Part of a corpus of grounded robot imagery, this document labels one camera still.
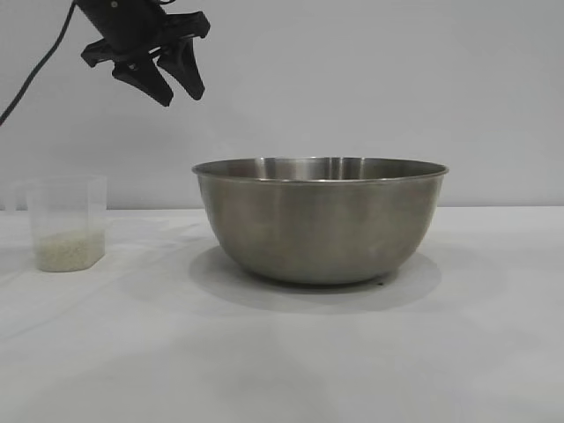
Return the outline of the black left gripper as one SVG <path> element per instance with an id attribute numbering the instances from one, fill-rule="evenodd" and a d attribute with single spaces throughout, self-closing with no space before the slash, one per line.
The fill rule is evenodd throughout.
<path id="1" fill-rule="evenodd" d="M 81 53 L 89 66 L 114 62 L 115 79 L 168 107 L 173 91 L 149 56 L 164 48 L 160 68 L 193 100 L 202 99 L 205 87 L 192 38 L 203 39 L 210 31 L 210 22 L 203 12 L 168 14 L 158 1 L 92 0 L 77 1 L 75 5 L 102 36 Z"/>

